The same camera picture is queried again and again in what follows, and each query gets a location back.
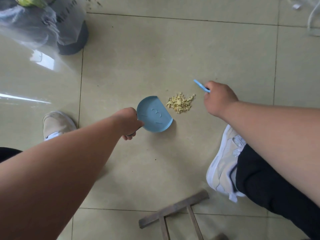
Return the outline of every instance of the black pants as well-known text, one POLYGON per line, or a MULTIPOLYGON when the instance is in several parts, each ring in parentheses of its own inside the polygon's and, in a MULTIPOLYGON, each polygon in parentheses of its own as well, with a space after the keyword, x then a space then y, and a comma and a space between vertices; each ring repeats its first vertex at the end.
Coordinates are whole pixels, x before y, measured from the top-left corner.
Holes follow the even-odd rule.
POLYGON ((312 240, 320 239, 320 208, 249 145, 238 157, 235 183, 237 189, 257 205, 291 220, 312 240))

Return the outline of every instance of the sneaker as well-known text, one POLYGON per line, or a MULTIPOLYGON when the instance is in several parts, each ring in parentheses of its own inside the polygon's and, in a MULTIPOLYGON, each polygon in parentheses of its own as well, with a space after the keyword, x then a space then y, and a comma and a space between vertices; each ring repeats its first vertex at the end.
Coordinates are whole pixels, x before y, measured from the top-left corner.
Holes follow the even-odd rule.
POLYGON ((72 119, 61 111, 51 111, 46 114, 42 124, 45 141, 77 129, 72 119))
POLYGON ((207 182, 211 188, 229 195, 229 199, 237 202, 237 196, 245 195, 236 190, 230 174, 237 166, 238 156, 246 145, 245 140, 230 125, 224 130, 220 149, 207 171, 207 182))

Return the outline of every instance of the tiled floor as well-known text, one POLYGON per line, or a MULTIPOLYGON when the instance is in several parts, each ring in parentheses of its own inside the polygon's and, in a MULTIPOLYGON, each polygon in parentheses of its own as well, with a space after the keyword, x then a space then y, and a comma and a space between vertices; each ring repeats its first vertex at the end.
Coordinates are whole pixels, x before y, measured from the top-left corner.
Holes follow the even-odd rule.
MULTIPOLYGON (((306 8, 293 11, 285 0, 91 0, 88 12, 90 39, 74 56, 31 62, 32 51, 0 37, 1 146, 40 143, 51 110, 83 127, 149 95, 196 99, 188 113, 169 111, 174 123, 164 133, 140 129, 119 142, 61 240, 161 239, 156 224, 140 230, 138 220, 208 189, 226 124, 206 112, 193 79, 227 83, 245 101, 320 107, 320 38, 301 27, 306 8)), ((230 239, 304 237, 246 198, 234 204, 209 192, 194 207, 205 239, 221 231, 230 239)), ((186 214, 168 225, 172 239, 195 239, 186 214)))

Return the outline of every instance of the blue dustpan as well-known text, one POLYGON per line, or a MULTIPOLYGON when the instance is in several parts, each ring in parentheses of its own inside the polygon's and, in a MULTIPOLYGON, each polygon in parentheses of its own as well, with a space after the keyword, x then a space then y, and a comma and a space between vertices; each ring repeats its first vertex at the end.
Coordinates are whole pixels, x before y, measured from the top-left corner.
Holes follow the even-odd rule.
POLYGON ((143 128, 150 132, 162 132, 174 120, 157 96, 144 98, 137 107, 138 120, 144 122, 143 128))

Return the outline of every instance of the forearm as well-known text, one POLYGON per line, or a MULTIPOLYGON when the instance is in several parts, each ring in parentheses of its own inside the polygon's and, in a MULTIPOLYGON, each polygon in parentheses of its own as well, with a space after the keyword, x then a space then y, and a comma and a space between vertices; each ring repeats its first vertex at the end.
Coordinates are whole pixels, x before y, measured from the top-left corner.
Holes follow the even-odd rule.
POLYGON ((121 135, 116 119, 110 117, 1 163, 2 236, 55 239, 90 191, 121 135))
POLYGON ((320 110, 235 102, 221 118, 287 181, 320 206, 320 110))

